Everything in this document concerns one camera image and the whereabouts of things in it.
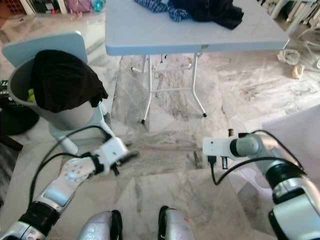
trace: robot leg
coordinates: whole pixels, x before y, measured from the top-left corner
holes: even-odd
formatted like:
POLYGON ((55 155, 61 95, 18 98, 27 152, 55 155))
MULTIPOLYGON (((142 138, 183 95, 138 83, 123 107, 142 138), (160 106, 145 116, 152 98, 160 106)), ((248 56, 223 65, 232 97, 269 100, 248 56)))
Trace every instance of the robot leg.
POLYGON ((158 225, 158 240, 196 240, 189 220, 177 209, 161 207, 158 225))
POLYGON ((123 240, 122 218, 118 210, 99 212, 82 227, 78 240, 123 240))

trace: white metal table leg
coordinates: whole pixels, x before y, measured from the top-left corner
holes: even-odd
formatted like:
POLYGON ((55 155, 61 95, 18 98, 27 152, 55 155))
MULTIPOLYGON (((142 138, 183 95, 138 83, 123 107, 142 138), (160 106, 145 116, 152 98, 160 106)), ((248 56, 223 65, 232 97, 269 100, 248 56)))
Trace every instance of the white metal table leg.
POLYGON ((289 25, 287 30, 285 31, 289 36, 296 30, 297 26, 301 22, 301 20, 306 16, 307 12, 311 8, 313 2, 309 1, 305 3, 305 6, 300 11, 299 15, 294 18, 292 23, 289 25))
POLYGON ((147 55, 144 55, 143 56, 143 60, 142 60, 142 70, 136 68, 136 67, 131 67, 131 70, 132 71, 135 71, 135 72, 138 72, 138 73, 141 73, 141 74, 144 74, 145 71, 146 71, 146 60, 147 60, 147 55))
POLYGON ((204 110, 204 108, 202 107, 196 92, 195 92, 195 84, 196 84, 196 73, 197 73, 197 63, 198 63, 198 58, 199 56, 198 53, 195 53, 193 56, 193 68, 192 68, 192 95, 194 97, 194 100, 196 101, 196 103, 198 104, 199 108, 201 109, 201 112, 203 114, 204 117, 207 116, 206 111, 204 110))
POLYGON ((142 124, 145 124, 145 122, 146 122, 148 110, 149 110, 150 103, 151 103, 151 96, 152 96, 152 89, 151 89, 152 88, 152 69, 151 69, 151 67, 152 67, 151 55, 149 55, 148 56, 148 92, 149 92, 149 96, 148 96, 148 101, 145 106, 143 119, 141 121, 142 124))
POLYGON ((275 8, 273 9, 271 13, 271 17, 273 19, 276 19, 280 13, 280 10, 283 8, 283 6, 287 3, 287 0, 279 0, 279 2, 275 5, 275 8))

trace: folding table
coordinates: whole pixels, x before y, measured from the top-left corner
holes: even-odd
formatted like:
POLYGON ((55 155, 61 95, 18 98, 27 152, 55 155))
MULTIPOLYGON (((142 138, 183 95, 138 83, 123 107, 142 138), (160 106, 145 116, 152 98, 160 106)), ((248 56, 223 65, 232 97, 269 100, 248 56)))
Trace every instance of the folding table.
POLYGON ((204 117, 206 111, 196 92, 196 72, 199 57, 206 52, 281 50, 289 37, 265 12, 256 0, 234 0, 242 8, 242 23, 229 30, 215 22, 192 19, 174 22, 167 12, 153 13, 133 0, 112 0, 106 5, 105 47, 110 56, 143 55, 142 69, 148 71, 148 99, 142 124, 145 123, 152 94, 156 92, 191 90, 204 117), (193 63, 181 69, 192 69, 190 88, 152 89, 151 55, 193 53, 193 63))

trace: cable connector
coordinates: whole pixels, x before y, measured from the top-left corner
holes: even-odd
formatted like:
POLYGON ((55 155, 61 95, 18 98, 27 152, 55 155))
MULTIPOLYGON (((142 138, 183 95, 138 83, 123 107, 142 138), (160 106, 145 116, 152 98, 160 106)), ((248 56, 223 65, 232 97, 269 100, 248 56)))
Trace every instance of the cable connector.
POLYGON ((221 160, 222 160, 222 169, 228 170, 228 158, 226 156, 222 156, 221 160))
POLYGON ((208 162, 210 164, 210 167, 214 167, 217 162, 217 156, 208 156, 208 162))

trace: yellow fabric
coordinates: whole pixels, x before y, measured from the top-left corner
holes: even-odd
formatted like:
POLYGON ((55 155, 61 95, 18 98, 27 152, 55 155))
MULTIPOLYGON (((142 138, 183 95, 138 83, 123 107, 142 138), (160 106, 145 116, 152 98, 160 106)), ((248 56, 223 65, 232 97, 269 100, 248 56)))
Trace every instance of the yellow fabric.
POLYGON ((29 96, 28 96, 28 99, 26 101, 29 102, 29 103, 37 103, 36 102, 36 98, 35 98, 35 94, 34 94, 34 89, 30 88, 28 90, 28 93, 29 93, 29 96))

